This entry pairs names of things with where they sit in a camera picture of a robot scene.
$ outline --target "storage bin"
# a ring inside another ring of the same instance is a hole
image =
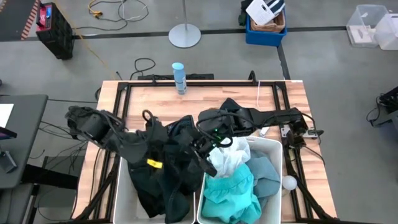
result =
[[[380,20],[376,40],[383,50],[398,50],[398,14],[386,14]]]
[[[246,43],[248,44],[278,47],[282,42],[282,38],[284,38],[286,34],[287,34],[286,27],[280,33],[251,30],[250,16],[248,15],[248,18],[246,19]]]
[[[354,47],[377,47],[376,26],[388,14],[385,6],[363,4],[356,6],[347,23],[349,40]]]
[[[195,222],[195,193],[189,196],[191,209],[185,218],[178,222],[179,224],[192,224]],[[141,206],[137,191],[131,182],[127,170],[127,161],[121,158],[118,174],[118,185],[116,190],[116,199],[114,206],[113,223],[114,224],[158,224],[164,223],[165,215],[157,215],[149,218],[148,214]]]
[[[246,138],[249,143],[250,150],[258,150],[266,153],[269,156],[269,160],[272,165],[275,167],[275,170],[279,174],[280,179],[282,180],[282,144],[279,141],[259,138],[255,136],[249,136]],[[205,181],[202,183],[199,206],[198,206],[198,214],[197,219],[198,223],[201,224],[223,224],[217,218],[207,218],[201,215],[201,207],[203,205],[204,200],[206,200],[203,196],[203,191],[205,189]],[[282,212],[282,185],[279,186],[279,191],[277,194],[269,197],[269,200],[262,211],[261,218],[257,221],[257,223],[264,224],[280,224],[280,216]]]

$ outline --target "white cloth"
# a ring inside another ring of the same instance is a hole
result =
[[[236,168],[250,159],[249,143],[245,137],[232,138],[233,143],[230,147],[215,147],[208,160],[217,170],[214,178],[231,176]],[[222,144],[229,143],[229,139],[224,139]]]

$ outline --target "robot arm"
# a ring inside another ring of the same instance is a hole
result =
[[[72,106],[66,114],[68,127],[74,136],[82,136],[98,147],[116,152],[130,163],[145,156],[150,145],[161,146],[169,140],[167,128],[152,115],[143,111],[146,130],[135,133],[124,132],[124,122],[107,111],[87,107]],[[249,136],[263,127],[288,124],[295,138],[308,129],[301,112],[297,108],[280,111],[258,111],[243,108],[228,98],[220,109],[202,111],[198,116],[196,128],[182,129],[176,140],[187,149],[185,152],[208,174],[216,175],[213,165],[207,161],[214,147],[228,147],[221,141],[224,138]]]

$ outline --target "floor lamp base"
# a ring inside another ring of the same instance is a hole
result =
[[[200,30],[192,24],[187,24],[187,29],[185,29],[185,24],[179,24],[169,32],[170,42],[181,48],[193,47],[200,40]]]

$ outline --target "black desk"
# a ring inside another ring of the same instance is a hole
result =
[[[47,100],[47,95],[0,97],[0,104],[14,104],[6,128],[17,133],[15,139],[0,141],[0,146],[10,152],[18,166],[9,174],[0,168],[0,223],[6,220],[8,224],[22,223],[30,196],[35,195],[35,184],[77,188],[78,177],[26,164]]]
[[[6,128],[17,133],[15,139],[0,141],[0,146],[3,150],[10,152],[18,166],[9,174],[0,169],[0,189],[12,189],[21,183],[48,184],[76,189],[77,177],[26,164],[47,100],[47,95],[0,97],[0,104],[14,104]]]

